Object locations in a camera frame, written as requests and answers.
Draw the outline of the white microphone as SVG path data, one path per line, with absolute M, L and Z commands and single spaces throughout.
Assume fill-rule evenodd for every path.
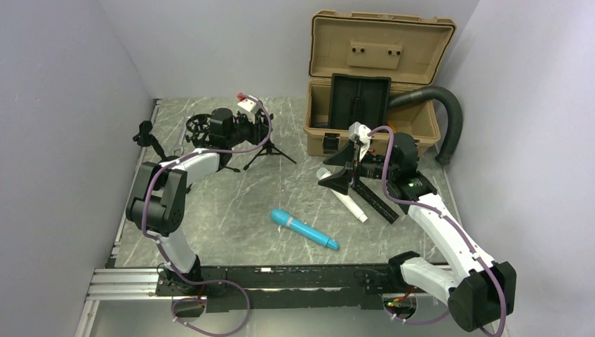
M 331 172 L 327 168 L 320 168 L 316 172 L 316 177 L 318 180 L 322 180 L 323 178 L 327 178 L 331 175 Z M 368 220 L 368 216 L 364 213 L 364 211 L 357 205 L 357 203 L 349 196 L 345 194 L 341 194 L 336 192 L 335 190 L 331 190 L 331 192 L 340 200 L 340 202 L 350 211 L 350 213 L 357 218 L 361 223 L 364 223 Z

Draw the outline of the black microphone silver grille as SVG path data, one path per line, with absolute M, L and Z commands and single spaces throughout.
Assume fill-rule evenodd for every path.
M 352 183 L 352 189 L 363 198 L 373 209 L 379 213 L 388 223 L 394 223 L 399 215 L 388 204 L 381 200 L 367 185 L 359 180 Z

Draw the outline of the black tripod stand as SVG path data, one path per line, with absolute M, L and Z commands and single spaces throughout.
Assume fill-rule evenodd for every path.
M 185 136 L 186 141 L 210 150 L 232 150 L 238 144 L 239 115 L 225 107 L 217 108 L 210 114 L 195 114 L 186 122 L 190 132 Z
M 259 112 L 256 117 L 256 122 L 253 127 L 253 137 L 249 140 L 250 143 L 257 145 L 261 143 L 267 136 L 267 134 L 272 131 L 270 123 L 266 119 L 263 113 Z M 275 144 L 271 140 L 271 136 L 269 136 L 268 140 L 260 146 L 259 151 L 253 156 L 253 158 L 243 167 L 244 171 L 247 171 L 250 165 L 258 158 L 262 156 L 283 156 L 290 162 L 297 164 L 297 162 L 289 157 L 286 153 L 282 152 L 279 148 L 275 146 Z

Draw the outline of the cyan microphone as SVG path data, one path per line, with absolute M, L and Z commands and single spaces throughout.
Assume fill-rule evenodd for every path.
M 306 225 L 304 222 L 294 218 L 291 214 L 282 209 L 273 209 L 270 218 L 280 227 L 285 227 L 289 230 L 292 230 L 323 247 L 332 249 L 334 251 L 337 251 L 340 248 L 340 245 L 334 239 L 310 227 L 309 225 Z

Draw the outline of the black round base mic stand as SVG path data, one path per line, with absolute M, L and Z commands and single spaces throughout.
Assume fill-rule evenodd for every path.
M 157 156 L 163 161 L 169 161 L 169 156 L 166 155 L 159 140 L 152 134 L 153 123 L 150 120 L 142 121 L 139 126 L 139 131 L 132 139 L 140 147 L 151 147 Z

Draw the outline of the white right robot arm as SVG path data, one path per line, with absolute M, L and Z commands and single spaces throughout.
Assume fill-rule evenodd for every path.
M 505 319 L 514 310 L 516 270 L 481 249 L 454 219 L 437 189 L 418 170 L 412 136 L 395 133 L 384 156 L 364 153 L 368 143 L 355 138 L 327 158 L 325 165 L 336 165 L 339 159 L 345 165 L 335 174 L 320 168 L 319 185 L 345 196 L 360 176 L 381 179 L 389 199 L 424 230 L 450 267 L 444 270 L 407 251 L 389 259 L 384 280 L 395 291 L 418 288 L 435 297 L 465 331 L 485 331 L 497 323 L 492 335 L 501 336 Z

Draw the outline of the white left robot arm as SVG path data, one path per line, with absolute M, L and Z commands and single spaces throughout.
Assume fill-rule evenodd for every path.
M 190 187 L 212 173 L 228 169 L 236 146 L 248 142 L 255 149 L 269 141 L 273 115 L 261 107 L 247 112 L 217 108 L 195 114 L 185 123 L 183 136 L 195 149 L 183 157 L 141 164 L 126 205 L 126 219 L 158 246 L 174 286 L 185 295 L 201 286 L 201 263 L 189 247 L 181 224 Z

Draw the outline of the silver open-end wrench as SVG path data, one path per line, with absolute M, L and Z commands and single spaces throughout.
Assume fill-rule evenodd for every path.
M 187 131 L 185 125 L 180 126 L 180 131 L 178 133 L 178 138 L 174 143 L 174 146 L 171 148 L 171 153 L 173 156 L 182 156 L 185 152 L 183 142 L 185 141 L 185 132 Z

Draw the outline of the black tool tray insert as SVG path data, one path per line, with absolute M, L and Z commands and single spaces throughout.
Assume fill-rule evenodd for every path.
M 371 129 L 383 125 L 391 84 L 389 77 L 333 74 L 328 128 L 347 130 L 356 121 Z

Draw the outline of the tan plastic toolbox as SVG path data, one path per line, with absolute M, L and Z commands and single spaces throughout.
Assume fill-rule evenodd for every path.
M 328 128 L 331 77 L 389 77 L 390 99 L 430 86 L 457 27 L 449 18 L 324 10 L 312 18 L 310 83 L 304 132 L 307 153 L 328 156 L 347 141 L 347 130 Z M 423 154 L 441 134 L 430 100 L 387 106 L 383 125 L 414 137 Z

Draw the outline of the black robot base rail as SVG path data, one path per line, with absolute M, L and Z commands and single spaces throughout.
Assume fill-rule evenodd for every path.
M 409 303 L 417 291 L 392 279 L 388 264 L 203 266 L 207 284 L 188 285 L 173 272 L 158 272 L 159 298 L 200 297 L 208 313 L 251 308 L 358 307 L 382 309 Z

